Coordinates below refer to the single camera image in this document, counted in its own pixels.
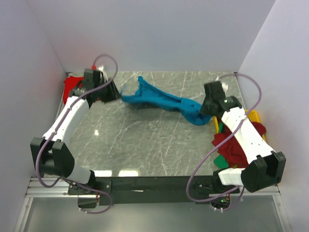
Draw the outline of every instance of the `red cloth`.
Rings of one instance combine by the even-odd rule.
[[[67,103],[67,99],[69,97],[70,91],[80,82],[84,79],[84,77],[74,77],[74,76],[69,76],[66,78],[66,80],[63,82],[64,83],[64,91],[63,91],[63,97],[62,100],[64,104]]]
[[[261,123],[252,122],[252,124],[261,136],[266,133],[266,128]],[[217,146],[230,134],[231,131],[225,125],[223,133],[217,133],[214,135],[212,144]],[[248,166],[246,155],[234,136],[218,149],[218,153],[224,156],[229,167],[237,165],[238,168],[246,168]]]

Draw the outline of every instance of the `purple wire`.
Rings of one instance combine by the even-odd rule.
[[[86,190],[89,190],[89,191],[93,191],[93,192],[97,192],[101,195],[105,195],[107,196],[109,199],[110,199],[110,204],[103,210],[101,211],[97,211],[97,212],[91,212],[91,211],[87,211],[85,209],[81,209],[81,211],[85,212],[85,213],[88,213],[88,214],[101,214],[101,213],[104,213],[106,212],[107,210],[109,210],[112,206],[112,197],[110,196],[110,194],[106,193],[106,192],[103,192],[103,191],[100,191],[100,190],[97,190],[97,189],[93,189],[93,188],[88,188],[84,185],[81,185],[80,183],[76,183],[77,186],[83,188],[83,189],[86,189]]]
[[[248,76],[248,75],[245,75],[245,74],[241,74],[241,73],[236,73],[236,74],[234,74],[234,73],[224,74],[224,75],[222,75],[222,76],[219,77],[219,80],[220,80],[220,79],[223,79],[223,78],[226,78],[226,77],[229,77],[229,76],[234,76],[234,75],[235,75],[236,77],[242,76],[242,77],[245,77],[245,78],[251,80],[251,81],[255,84],[255,86],[257,87],[257,89],[258,89],[258,91],[259,91],[258,100],[257,100],[256,103],[253,105],[253,107],[251,107],[251,108],[248,110],[248,112],[245,113],[245,115],[248,115],[248,114],[260,103],[260,101],[261,101],[261,98],[262,98],[262,90],[261,90],[261,87],[259,86],[259,84],[258,84],[252,77],[250,77],[250,76]],[[188,197],[191,201],[197,202],[197,203],[209,202],[209,201],[212,201],[212,200],[217,199],[218,197],[221,197],[221,196],[226,195],[226,194],[228,194],[228,193],[230,193],[230,192],[233,192],[233,191],[235,191],[235,190],[237,190],[237,189],[239,188],[239,186],[236,186],[236,187],[234,187],[234,188],[232,188],[232,189],[230,189],[230,190],[228,190],[228,191],[226,191],[226,192],[224,192],[224,193],[221,193],[221,194],[219,194],[219,195],[217,195],[217,196],[210,197],[210,198],[207,198],[207,199],[202,199],[202,200],[194,199],[193,197],[190,196],[190,192],[189,192],[190,186],[191,186],[191,183],[192,183],[192,180],[193,180],[194,176],[196,175],[196,173],[198,172],[199,168],[200,168],[200,167],[203,165],[203,163],[205,162],[205,160],[206,160],[213,152],[215,152],[217,149],[219,149],[223,144],[225,144],[229,139],[231,139],[231,138],[237,133],[237,131],[238,131],[238,130],[240,129],[240,127],[242,126],[244,120],[245,120],[245,119],[241,120],[240,123],[239,123],[239,125],[236,127],[236,129],[235,129],[227,138],[225,138],[221,143],[219,143],[217,146],[215,146],[215,147],[214,147],[214,148],[213,148],[213,149],[212,149],[212,150],[211,150],[199,163],[198,163],[197,167],[194,169],[193,173],[191,174],[191,176],[190,176],[190,178],[189,178],[189,180],[188,180],[187,187],[186,187],[186,194],[187,194],[187,197]],[[242,192],[241,192],[239,198],[235,201],[235,203],[234,203],[232,206],[228,207],[227,209],[231,209],[232,207],[234,207],[234,206],[239,202],[239,200],[241,199],[241,197],[242,197],[242,195],[243,195],[244,189],[245,189],[245,188],[243,188],[243,190],[242,190]]]
[[[108,55],[108,54],[101,54],[101,55],[99,55],[99,56],[95,59],[95,61],[93,62],[93,65],[95,65],[95,64],[96,64],[96,61],[97,61],[99,58],[101,58],[101,57],[108,57],[109,59],[111,59],[111,60],[114,62],[114,64],[115,64],[115,73],[114,73],[114,75],[112,76],[112,78],[111,78],[110,80],[108,80],[108,82],[106,82],[106,83],[104,83],[103,85],[98,86],[98,87],[96,87],[96,88],[94,88],[94,89],[92,89],[92,90],[89,90],[89,91],[83,93],[83,94],[82,94],[81,96],[79,96],[75,101],[73,101],[72,104],[70,105],[69,109],[66,110],[66,112],[65,112],[64,115],[63,115],[63,117],[61,118],[61,120],[59,121],[59,123],[56,125],[56,127],[55,127],[55,132],[51,133],[51,135],[49,136],[49,138],[47,138],[47,140],[44,142],[44,144],[42,145],[42,147],[41,147],[40,150],[39,150],[39,153],[38,153],[38,156],[37,156],[37,159],[36,159],[36,162],[35,162],[35,172],[36,172],[37,178],[38,178],[38,180],[39,180],[39,183],[40,183],[42,186],[44,186],[45,188],[52,188],[52,187],[55,186],[56,183],[61,179],[60,177],[57,178],[56,181],[55,181],[53,184],[51,184],[51,185],[45,184],[44,181],[42,180],[42,177],[41,177],[41,174],[40,174],[40,170],[39,170],[39,168],[40,168],[40,159],[41,159],[42,153],[43,153],[43,151],[45,150],[47,144],[52,140],[52,138],[54,137],[54,135],[57,133],[58,129],[60,128],[60,126],[61,126],[62,123],[64,122],[65,118],[68,116],[68,114],[69,114],[70,110],[72,109],[72,107],[73,107],[80,99],[82,99],[84,96],[86,96],[86,95],[88,95],[88,94],[90,94],[90,93],[93,93],[93,92],[95,92],[95,91],[97,91],[97,90],[100,90],[100,89],[105,88],[106,86],[108,86],[108,85],[116,78],[116,75],[117,75],[117,73],[118,73],[118,64],[117,64],[116,60],[115,60],[112,56],[110,56],[110,55]],[[108,210],[108,209],[111,207],[111,205],[112,205],[112,198],[110,197],[110,195],[109,195],[108,193],[106,193],[106,192],[99,191],[99,190],[96,190],[96,189],[93,189],[92,191],[95,191],[95,192],[97,192],[97,193],[106,195],[106,196],[108,196],[108,197],[110,198],[110,200],[111,200],[110,206],[106,208],[106,210]]]

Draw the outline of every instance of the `purple cable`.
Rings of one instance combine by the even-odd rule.
[[[91,212],[91,211],[87,211],[85,209],[81,209],[81,211],[83,211],[83,212],[85,212],[87,214],[101,214],[101,213],[104,213],[104,212],[106,212],[107,210],[109,210],[111,208],[111,206],[112,206],[112,197],[110,196],[110,194],[108,194],[106,192],[103,192],[103,191],[100,191],[100,190],[97,190],[97,189],[88,188],[88,187],[86,187],[84,185],[81,185],[79,183],[76,183],[76,185],[78,185],[79,187],[81,187],[83,189],[86,189],[86,190],[89,190],[89,191],[93,191],[93,192],[97,192],[97,193],[99,193],[101,195],[105,195],[105,196],[107,196],[110,199],[110,204],[105,209],[103,209],[101,211]]]
[[[51,133],[50,137],[47,138],[47,140],[44,142],[44,144],[42,145],[41,149],[39,150],[39,153],[38,153],[38,156],[37,156],[37,159],[36,159],[36,162],[35,162],[35,172],[36,172],[37,178],[38,178],[38,180],[39,180],[39,183],[40,183],[42,186],[44,186],[45,188],[52,188],[52,187],[55,186],[56,183],[61,179],[61,178],[59,177],[59,178],[57,178],[57,180],[56,180],[53,184],[47,185],[47,184],[44,183],[44,181],[43,181],[42,178],[41,178],[41,174],[40,174],[40,170],[39,170],[39,168],[40,168],[40,159],[41,159],[42,153],[43,153],[44,149],[46,148],[47,144],[52,140],[52,138],[54,137],[54,135],[57,133],[58,129],[60,128],[60,126],[61,126],[62,123],[64,122],[65,118],[68,116],[68,114],[69,114],[70,110],[72,109],[72,107],[73,107],[80,99],[82,99],[84,96],[86,96],[86,95],[88,95],[88,94],[90,94],[90,93],[93,93],[93,92],[95,92],[95,91],[97,91],[97,90],[100,90],[100,89],[105,88],[106,86],[108,86],[108,85],[115,79],[115,77],[116,77],[116,75],[117,75],[117,73],[118,73],[118,64],[117,64],[116,60],[115,60],[112,56],[110,56],[110,55],[108,55],[108,54],[101,54],[101,55],[99,55],[99,56],[95,59],[95,61],[93,62],[93,65],[95,65],[95,64],[96,64],[96,61],[97,61],[99,58],[101,58],[101,57],[108,57],[108,58],[110,58],[110,59],[114,62],[114,64],[115,64],[115,73],[114,73],[114,75],[112,76],[112,78],[111,78],[110,80],[108,80],[108,82],[106,82],[106,83],[104,83],[103,85],[98,86],[98,87],[96,87],[96,88],[94,88],[94,89],[92,89],[92,90],[89,90],[89,91],[83,93],[83,94],[82,94],[81,96],[79,96],[75,101],[73,101],[72,104],[70,105],[69,109],[66,110],[66,112],[65,112],[64,115],[63,115],[63,117],[62,117],[61,120],[59,121],[58,125],[55,127],[55,132]],[[99,190],[95,190],[95,189],[93,189],[92,191],[95,191],[95,192],[97,192],[97,193],[106,195],[106,196],[108,196],[108,197],[110,198],[110,200],[111,200],[110,206],[107,207],[107,209],[106,209],[106,210],[108,210],[108,209],[111,207],[111,205],[112,205],[112,198],[110,197],[110,195],[109,195],[108,193],[105,193],[105,192],[99,191]]]
[[[240,74],[240,73],[237,73],[237,74],[234,74],[234,73],[224,74],[224,75],[220,76],[219,79],[223,79],[223,78],[226,78],[226,77],[228,77],[228,76],[234,76],[234,75],[235,75],[236,77],[242,76],[242,77],[245,77],[245,78],[251,80],[251,81],[255,84],[255,86],[257,87],[257,89],[258,89],[258,91],[259,91],[258,100],[257,100],[256,103],[253,105],[253,107],[251,107],[250,110],[248,110],[248,112],[246,112],[246,114],[245,114],[245,115],[248,115],[248,114],[260,103],[260,101],[261,101],[261,98],[262,98],[262,90],[261,90],[261,87],[259,86],[259,84],[258,84],[252,77],[250,77],[250,76],[248,76],[248,75],[245,75],[245,74]],[[194,199],[193,197],[190,196],[190,192],[189,192],[190,186],[191,186],[191,182],[192,182],[194,176],[196,175],[197,171],[199,170],[199,168],[200,168],[200,167],[202,166],[202,164],[205,162],[205,160],[206,160],[214,151],[216,151],[217,149],[219,149],[224,143],[226,143],[230,138],[232,138],[232,137],[237,133],[237,131],[240,129],[241,125],[243,124],[244,120],[245,120],[245,119],[241,120],[240,123],[239,123],[239,125],[236,127],[236,129],[235,129],[227,138],[225,138],[221,143],[219,143],[217,146],[215,146],[215,147],[214,147],[214,148],[213,148],[213,149],[200,161],[200,163],[198,163],[197,167],[194,169],[193,173],[191,174],[191,176],[190,176],[190,178],[189,178],[189,180],[188,180],[187,187],[186,187],[186,194],[187,194],[187,197],[188,197],[191,201],[197,202],[197,203],[209,202],[209,201],[212,201],[212,200],[217,199],[218,197],[221,197],[221,196],[226,195],[226,194],[228,194],[228,193],[230,193],[230,192],[233,192],[233,191],[235,191],[235,190],[237,190],[237,189],[239,188],[239,186],[236,186],[236,187],[234,187],[234,188],[232,188],[232,189],[230,189],[230,190],[228,190],[228,191],[226,191],[226,192],[224,192],[224,193],[221,193],[221,194],[219,194],[219,195],[217,195],[217,196],[210,197],[210,198],[207,198],[207,199],[202,199],[202,200]],[[235,202],[232,206],[228,207],[227,209],[230,209],[230,208],[234,207],[234,206],[239,202],[239,200],[241,199],[241,197],[242,197],[242,195],[243,195],[243,192],[244,192],[244,188],[243,188],[243,191],[241,192],[239,198],[236,200],[236,202]]]

